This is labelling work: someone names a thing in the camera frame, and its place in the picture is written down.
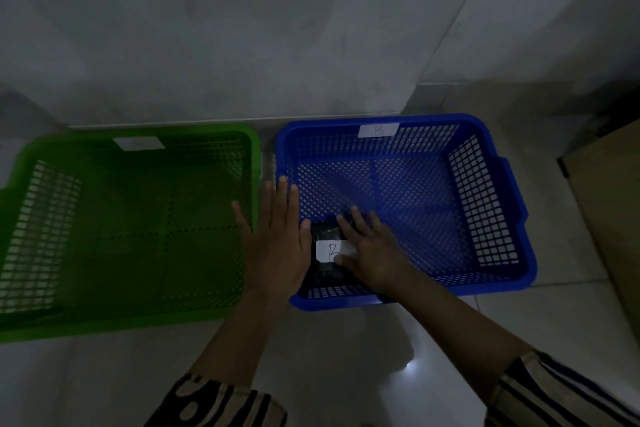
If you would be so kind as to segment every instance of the person's left hand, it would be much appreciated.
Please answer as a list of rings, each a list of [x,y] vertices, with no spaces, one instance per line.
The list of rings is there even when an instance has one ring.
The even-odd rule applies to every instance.
[[[257,293],[283,305],[298,292],[311,263],[311,222],[299,224],[300,194],[292,184],[287,204],[287,178],[281,176],[277,190],[266,182],[260,198],[255,233],[234,201],[236,223],[244,252],[244,293]]]

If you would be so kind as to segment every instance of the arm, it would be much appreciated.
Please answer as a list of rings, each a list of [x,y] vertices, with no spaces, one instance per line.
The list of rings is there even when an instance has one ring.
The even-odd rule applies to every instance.
[[[358,250],[358,258],[338,256],[336,262],[376,292],[403,305],[487,405],[505,369],[533,348],[414,269],[390,230],[375,213],[370,216],[371,227],[353,208],[353,219],[362,235],[338,217],[340,228]]]
[[[266,183],[254,234],[240,205],[233,203],[244,249],[244,292],[191,373],[251,388],[276,318],[298,292],[311,261],[310,221],[299,225],[298,201],[298,187],[292,185],[287,204],[285,177],[276,191]]]

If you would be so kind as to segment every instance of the shirt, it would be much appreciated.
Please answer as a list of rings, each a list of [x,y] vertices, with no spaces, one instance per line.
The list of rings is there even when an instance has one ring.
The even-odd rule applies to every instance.
[[[287,411],[271,395],[184,375],[145,427],[281,427]],[[504,372],[485,427],[640,427],[640,414],[551,356],[531,351]]]

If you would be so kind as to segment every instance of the person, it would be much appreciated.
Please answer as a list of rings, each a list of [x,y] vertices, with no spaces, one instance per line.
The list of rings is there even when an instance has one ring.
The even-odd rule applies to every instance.
[[[310,221],[299,216],[299,190],[287,180],[266,183],[252,233],[233,203],[244,250],[244,291],[189,372],[146,423],[170,426],[282,426],[284,407],[252,390],[276,319],[311,261]],[[390,230],[352,209],[356,230],[337,217],[357,259],[338,256],[365,284],[407,309],[487,406],[485,425],[640,426],[640,415],[601,386],[486,318],[414,269]]]

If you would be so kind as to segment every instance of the hand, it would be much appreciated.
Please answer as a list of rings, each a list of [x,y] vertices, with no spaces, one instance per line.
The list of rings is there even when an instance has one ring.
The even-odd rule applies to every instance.
[[[381,294],[389,294],[392,279],[403,270],[412,269],[411,262],[397,245],[391,230],[380,222],[374,212],[369,213],[372,228],[364,221],[358,208],[351,208],[360,235],[341,215],[338,225],[348,241],[358,250],[358,258],[337,255],[335,263],[351,270],[356,277]]]
[[[311,222],[299,224],[299,201],[298,186],[292,184],[287,204],[286,177],[280,177],[277,190],[266,182],[255,233],[240,204],[232,203],[244,251],[245,295],[255,293],[284,305],[298,292],[311,263]]]

